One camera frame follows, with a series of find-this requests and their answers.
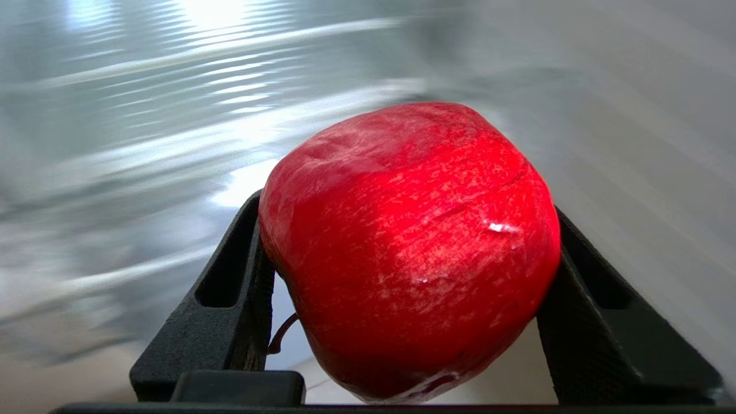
apple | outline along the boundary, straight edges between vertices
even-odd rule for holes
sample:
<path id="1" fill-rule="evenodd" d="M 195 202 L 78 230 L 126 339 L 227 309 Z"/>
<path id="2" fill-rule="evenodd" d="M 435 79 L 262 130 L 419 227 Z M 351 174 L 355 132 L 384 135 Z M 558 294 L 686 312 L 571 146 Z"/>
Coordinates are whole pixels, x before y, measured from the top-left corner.
<path id="1" fill-rule="evenodd" d="M 550 192 L 480 114 L 422 102 L 317 133 L 259 205 L 319 364 L 374 404 L 482 372 L 534 317 L 560 258 Z"/>

blurred background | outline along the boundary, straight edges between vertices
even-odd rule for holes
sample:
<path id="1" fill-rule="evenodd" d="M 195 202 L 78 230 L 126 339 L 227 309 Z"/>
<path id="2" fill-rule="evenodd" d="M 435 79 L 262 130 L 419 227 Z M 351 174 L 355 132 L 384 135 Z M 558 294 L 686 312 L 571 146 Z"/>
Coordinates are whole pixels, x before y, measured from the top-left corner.
<path id="1" fill-rule="evenodd" d="M 240 205 L 311 134 L 481 112 L 736 385 L 736 1 L 4 0 L 0 401 L 133 400 L 127 372 Z M 277 283 L 274 330 L 291 314 Z M 554 402 L 530 326 L 441 402 Z M 300 327 L 271 369 L 347 402 Z"/>

